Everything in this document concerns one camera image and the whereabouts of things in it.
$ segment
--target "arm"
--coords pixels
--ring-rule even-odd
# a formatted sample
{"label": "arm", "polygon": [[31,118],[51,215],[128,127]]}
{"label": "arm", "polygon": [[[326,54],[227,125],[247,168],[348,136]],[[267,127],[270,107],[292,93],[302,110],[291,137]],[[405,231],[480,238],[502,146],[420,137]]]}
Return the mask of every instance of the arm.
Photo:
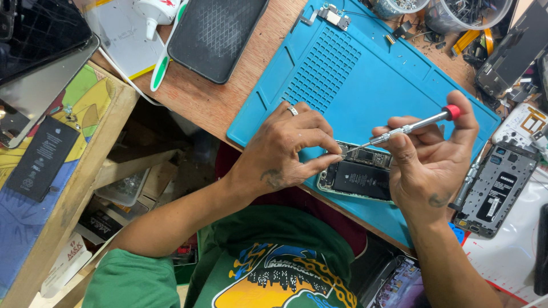
{"label": "arm", "polygon": [[[449,93],[447,101],[461,110],[449,140],[433,124],[411,135],[396,134],[379,145],[395,159],[390,171],[392,199],[409,227],[432,307],[502,307],[447,225],[447,204],[463,182],[479,130],[472,106],[461,92]],[[373,129],[373,135],[417,120],[390,118],[388,126]]]}
{"label": "arm", "polygon": [[[229,173],[219,181],[155,209],[125,227],[112,249],[160,258],[169,255],[192,234],[246,207],[258,196],[301,184],[331,163],[341,160],[333,130],[304,102],[293,116],[280,106],[265,120]],[[330,153],[305,163],[298,152],[320,146]]]}

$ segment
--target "white glue bottle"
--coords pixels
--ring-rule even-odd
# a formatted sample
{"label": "white glue bottle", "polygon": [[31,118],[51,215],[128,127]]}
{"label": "white glue bottle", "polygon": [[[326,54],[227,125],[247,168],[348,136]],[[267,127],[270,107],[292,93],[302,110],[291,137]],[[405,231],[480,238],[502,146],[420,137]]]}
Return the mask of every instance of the white glue bottle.
{"label": "white glue bottle", "polygon": [[146,38],[154,39],[158,25],[170,25],[177,14],[181,0],[135,0],[133,10],[146,19]]}

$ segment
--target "green t-shirt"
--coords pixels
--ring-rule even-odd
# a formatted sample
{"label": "green t-shirt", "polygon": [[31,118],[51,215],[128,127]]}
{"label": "green t-shirt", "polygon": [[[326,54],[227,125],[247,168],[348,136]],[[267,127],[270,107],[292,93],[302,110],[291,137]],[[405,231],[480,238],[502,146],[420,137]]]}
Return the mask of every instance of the green t-shirt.
{"label": "green t-shirt", "polygon": [[[185,308],[361,307],[348,289],[348,243],[300,210],[250,206],[205,227]],[[173,264],[108,252],[82,307],[180,307]]]}

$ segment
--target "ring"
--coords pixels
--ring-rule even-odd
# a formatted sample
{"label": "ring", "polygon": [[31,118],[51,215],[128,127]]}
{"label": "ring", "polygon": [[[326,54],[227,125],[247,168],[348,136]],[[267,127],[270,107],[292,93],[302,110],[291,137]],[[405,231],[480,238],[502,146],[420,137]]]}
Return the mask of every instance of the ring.
{"label": "ring", "polygon": [[295,109],[295,107],[293,107],[293,106],[287,107],[287,110],[291,111],[291,114],[293,114],[293,116],[296,116],[296,115],[299,114],[299,113],[297,112],[297,109]]}

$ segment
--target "hand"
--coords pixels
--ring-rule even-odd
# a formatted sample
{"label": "hand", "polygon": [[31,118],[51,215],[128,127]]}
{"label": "hand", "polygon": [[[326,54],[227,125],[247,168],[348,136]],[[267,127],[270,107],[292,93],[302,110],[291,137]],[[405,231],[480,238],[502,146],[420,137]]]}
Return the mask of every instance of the hand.
{"label": "hand", "polygon": [[[377,146],[393,156],[390,170],[392,200],[411,224],[446,224],[446,209],[461,187],[470,167],[472,147],[479,130],[468,99],[455,90],[447,103],[459,107],[460,117],[449,140],[443,139],[438,125],[432,124],[409,135],[395,134]],[[388,126],[376,127],[378,136],[391,129],[418,121],[411,116],[392,117]]]}
{"label": "hand", "polygon": [[[265,120],[249,141],[228,176],[231,182],[253,198],[303,183],[309,177],[342,160],[341,149],[333,139],[333,129],[317,111],[305,102],[294,107],[293,116],[287,101]],[[305,163],[298,152],[306,147],[320,146],[329,153]]]}

